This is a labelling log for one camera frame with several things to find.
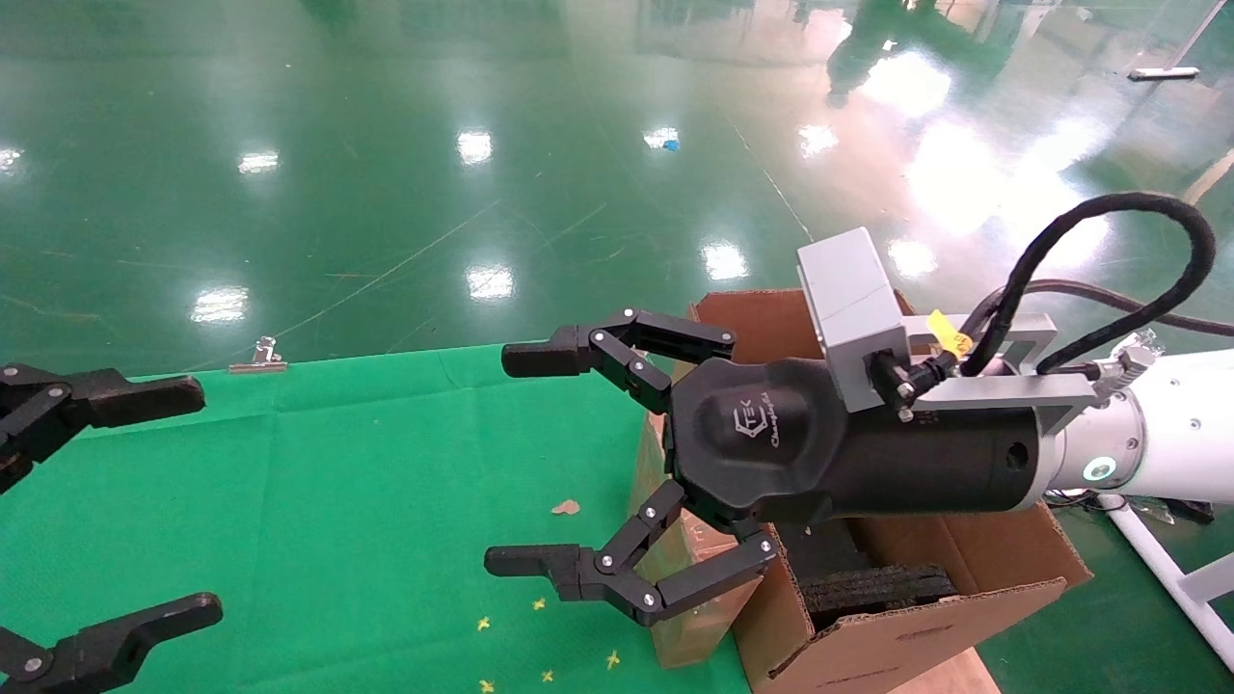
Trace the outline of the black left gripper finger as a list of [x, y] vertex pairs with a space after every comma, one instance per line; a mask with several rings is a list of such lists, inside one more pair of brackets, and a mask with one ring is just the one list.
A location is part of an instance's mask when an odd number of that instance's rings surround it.
[[27, 364], [1, 373], [1, 491], [88, 429], [118, 429], [201, 412], [197, 378], [128, 382], [118, 370], [59, 374]]
[[1, 629], [2, 693], [106, 693], [136, 680], [151, 650], [169, 640], [213, 627], [225, 616], [213, 593], [83, 627], [49, 650]]

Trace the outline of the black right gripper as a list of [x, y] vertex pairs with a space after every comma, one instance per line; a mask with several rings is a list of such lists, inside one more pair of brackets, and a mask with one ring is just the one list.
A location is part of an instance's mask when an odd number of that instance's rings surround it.
[[[507, 343], [511, 378], [603, 375], [648, 412], [668, 414], [671, 477], [615, 536], [579, 545], [486, 550], [490, 575], [543, 575], [561, 601], [607, 601], [640, 627], [689, 612], [768, 571], [775, 538], [756, 522], [1000, 512], [1030, 496], [1040, 436], [1030, 408], [850, 412], [824, 361], [737, 364], [735, 331], [624, 307]], [[681, 382], [652, 354], [700, 364]], [[636, 571], [682, 510], [738, 543], [660, 580]]]

